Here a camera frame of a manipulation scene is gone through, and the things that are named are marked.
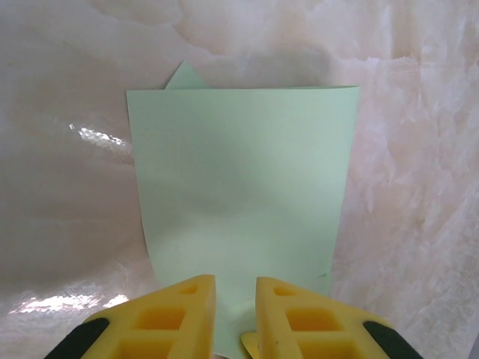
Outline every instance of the light green paper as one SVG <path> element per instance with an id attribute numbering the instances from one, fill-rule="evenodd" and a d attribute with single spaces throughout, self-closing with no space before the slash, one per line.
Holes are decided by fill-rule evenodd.
<path id="1" fill-rule="evenodd" d="M 358 92 L 128 91 L 151 262 L 216 275 L 215 352 L 242 357 L 256 277 L 327 293 Z"/>
<path id="2" fill-rule="evenodd" d="M 169 83 L 166 85 L 166 90 L 180 90 L 188 88 L 190 90 L 195 88 L 208 88 L 207 83 L 198 75 L 193 67 L 187 62 L 182 62 L 180 67 L 175 71 Z"/>

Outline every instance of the small yellow object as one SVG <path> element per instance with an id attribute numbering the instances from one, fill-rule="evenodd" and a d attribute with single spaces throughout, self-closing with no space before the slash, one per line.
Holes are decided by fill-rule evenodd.
<path id="1" fill-rule="evenodd" d="M 110 324 L 82 359 L 211 359 L 215 312 L 215 277 L 193 277 L 89 317 Z"/>
<path id="2" fill-rule="evenodd" d="M 241 343 L 251 358 L 260 359 L 260 353 L 257 350 L 257 333 L 249 332 L 242 334 Z"/>
<path id="3" fill-rule="evenodd" d="M 363 323 L 382 318 L 270 277 L 256 282 L 261 359 L 388 359 Z"/>

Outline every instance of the translucent plastic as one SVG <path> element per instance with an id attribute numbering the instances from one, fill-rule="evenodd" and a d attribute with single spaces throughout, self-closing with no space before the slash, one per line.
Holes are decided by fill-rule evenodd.
<path id="1" fill-rule="evenodd" d="M 361 85 L 332 294 L 426 358 L 479 330 L 473 1 L 0 1 L 0 358 L 158 287 L 125 90 Z"/>

